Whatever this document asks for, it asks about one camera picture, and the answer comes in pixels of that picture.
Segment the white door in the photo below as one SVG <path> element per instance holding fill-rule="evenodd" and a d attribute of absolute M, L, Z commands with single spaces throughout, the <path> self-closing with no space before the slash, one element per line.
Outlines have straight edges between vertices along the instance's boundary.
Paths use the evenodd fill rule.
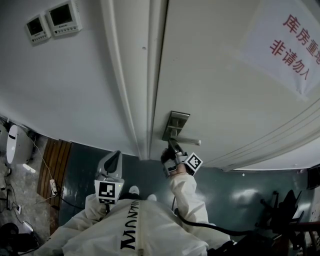
<path fill-rule="evenodd" d="M 260 3 L 169 1 L 151 159 L 159 160 L 167 147 L 162 135 L 171 111 L 190 114 L 180 135 L 201 140 L 200 146 L 182 148 L 195 152 L 204 166 L 224 170 L 276 157 L 319 137 L 320 86 L 301 99 L 239 58 Z M 319 6 L 312 11 L 320 17 Z"/>

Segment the dark floor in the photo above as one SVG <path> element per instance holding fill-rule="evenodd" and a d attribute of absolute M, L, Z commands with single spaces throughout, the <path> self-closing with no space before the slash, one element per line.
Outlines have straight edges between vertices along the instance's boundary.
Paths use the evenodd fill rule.
<path fill-rule="evenodd" d="M 84 207 L 85 197 L 95 193 L 94 179 L 98 162 L 107 153 L 105 150 L 72 144 L 64 181 L 65 200 Z M 142 198 L 155 194 L 159 202 L 171 207 L 174 196 L 159 161 L 139 161 L 135 156 L 124 155 L 122 178 L 125 180 L 122 192 L 136 185 Z M 279 202 L 291 189 L 296 196 L 302 191 L 297 214 L 304 211 L 302 221 L 308 221 L 314 191 L 306 190 L 307 179 L 307 172 L 298 174 L 296 170 L 223 172 L 215 168 L 201 168 L 195 175 L 197 193 L 205 201 L 209 221 L 238 231 L 254 229 L 264 209 L 260 199 L 269 202 L 273 191 L 280 193 Z M 80 211 L 65 202 L 62 202 L 60 209 L 60 225 Z"/>

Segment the metal door handle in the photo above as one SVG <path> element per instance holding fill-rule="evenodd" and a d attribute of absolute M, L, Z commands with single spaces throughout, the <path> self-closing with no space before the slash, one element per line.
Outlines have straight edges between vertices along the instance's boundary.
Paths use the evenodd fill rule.
<path fill-rule="evenodd" d="M 190 114 L 171 111 L 168 123 L 166 124 L 162 140 L 167 142 L 169 139 L 175 139 L 178 143 L 200 146 L 200 139 L 192 139 L 178 136 L 185 126 Z"/>

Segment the wooden floor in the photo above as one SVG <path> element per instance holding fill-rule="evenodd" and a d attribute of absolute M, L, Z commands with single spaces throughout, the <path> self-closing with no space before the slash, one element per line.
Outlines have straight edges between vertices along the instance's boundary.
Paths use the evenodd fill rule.
<path fill-rule="evenodd" d="M 51 175 L 57 183 L 58 191 L 63 187 L 63 181 L 65 177 L 65 170 L 69 158 L 71 143 L 64 140 L 55 140 L 52 138 L 48 139 L 43 154 L 43 159 L 50 171 L 46 167 L 45 163 L 42 161 L 37 193 L 44 199 L 52 197 L 50 180 Z M 47 202 L 57 210 L 60 208 L 61 198 L 56 196 L 55 198 L 50 198 Z"/>

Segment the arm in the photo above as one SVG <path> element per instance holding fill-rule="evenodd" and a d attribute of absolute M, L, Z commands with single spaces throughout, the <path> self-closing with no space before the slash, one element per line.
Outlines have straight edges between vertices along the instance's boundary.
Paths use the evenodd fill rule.
<path fill-rule="evenodd" d="M 85 199 L 85 209 L 72 217 L 65 225 L 59 227 L 48 241 L 34 252 L 35 256 L 63 255 L 62 247 L 82 231 L 90 228 L 106 216 L 106 205 L 100 204 L 95 194 Z"/>
<path fill-rule="evenodd" d="M 184 164 L 178 166 L 170 181 L 170 188 L 176 197 L 181 216 L 190 222 L 209 223 L 205 202 L 196 195 L 195 178 L 186 173 Z M 197 238 L 205 241 L 209 249 L 217 249 L 230 240 L 229 235 L 220 231 L 182 224 L 182 227 Z"/>

